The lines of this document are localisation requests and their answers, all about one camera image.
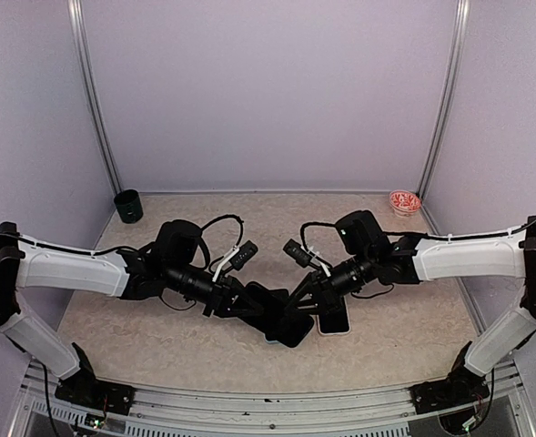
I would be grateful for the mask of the black phone case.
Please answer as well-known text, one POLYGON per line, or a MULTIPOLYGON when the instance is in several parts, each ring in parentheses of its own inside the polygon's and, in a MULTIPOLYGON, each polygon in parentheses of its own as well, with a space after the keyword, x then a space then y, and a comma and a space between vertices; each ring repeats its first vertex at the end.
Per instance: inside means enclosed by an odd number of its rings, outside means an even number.
POLYGON ((241 319, 262 332, 266 340, 296 348, 314 327, 310 315, 285 310, 288 303, 286 289, 270 290, 257 282, 249 282, 245 290, 263 311, 260 315, 244 316, 241 319))

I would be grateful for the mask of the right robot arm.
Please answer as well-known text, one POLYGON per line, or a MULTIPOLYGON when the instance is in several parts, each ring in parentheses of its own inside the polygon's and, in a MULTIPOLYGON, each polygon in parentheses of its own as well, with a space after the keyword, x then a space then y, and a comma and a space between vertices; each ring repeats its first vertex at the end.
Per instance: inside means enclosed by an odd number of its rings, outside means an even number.
POLYGON ((344 296, 373 280, 382 285, 418 285, 435 279, 503 276, 522 279, 513 305, 460 353, 441 394, 460 404, 511 351, 536 331, 536 216, 526 224, 491 233, 433 236, 381 229, 369 210, 334 224, 349 259, 310 272, 288 298, 287 311, 324 316, 339 310, 344 296))

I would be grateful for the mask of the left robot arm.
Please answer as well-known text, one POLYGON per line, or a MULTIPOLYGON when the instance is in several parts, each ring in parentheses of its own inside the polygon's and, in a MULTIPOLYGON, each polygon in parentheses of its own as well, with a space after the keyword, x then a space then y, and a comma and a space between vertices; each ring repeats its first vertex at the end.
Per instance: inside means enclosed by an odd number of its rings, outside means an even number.
POLYGON ((206 316, 257 317, 265 310, 237 279, 192 266, 204 250, 203 229, 186 220, 164 223, 141 249, 102 251, 54 246, 0 224, 0 332, 44 364, 83 404, 104 395, 85 353, 65 343, 25 302, 22 288, 83 290, 121 300, 146 300, 173 290, 200 302, 206 316))

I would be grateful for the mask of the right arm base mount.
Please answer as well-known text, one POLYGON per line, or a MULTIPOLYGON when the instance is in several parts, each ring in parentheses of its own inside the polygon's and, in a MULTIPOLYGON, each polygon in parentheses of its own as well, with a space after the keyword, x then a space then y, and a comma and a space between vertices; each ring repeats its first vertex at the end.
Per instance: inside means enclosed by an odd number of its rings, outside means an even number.
POLYGON ((446 410, 490 396, 486 377, 478 376, 464 366, 470 345, 471 342, 468 342, 460 350, 444 379, 425 381, 409 387, 417 414, 446 410))

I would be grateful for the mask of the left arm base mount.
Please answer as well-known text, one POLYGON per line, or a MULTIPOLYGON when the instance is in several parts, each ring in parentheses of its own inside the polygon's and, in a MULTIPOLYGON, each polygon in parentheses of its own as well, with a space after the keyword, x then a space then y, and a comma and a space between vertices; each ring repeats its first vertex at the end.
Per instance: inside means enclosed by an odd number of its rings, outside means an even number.
POLYGON ((126 384, 99 380, 86 353, 77 344, 72 346, 79 358, 80 369, 66 379, 59 379, 55 392, 57 399, 103 413, 127 416, 136 389, 126 384))

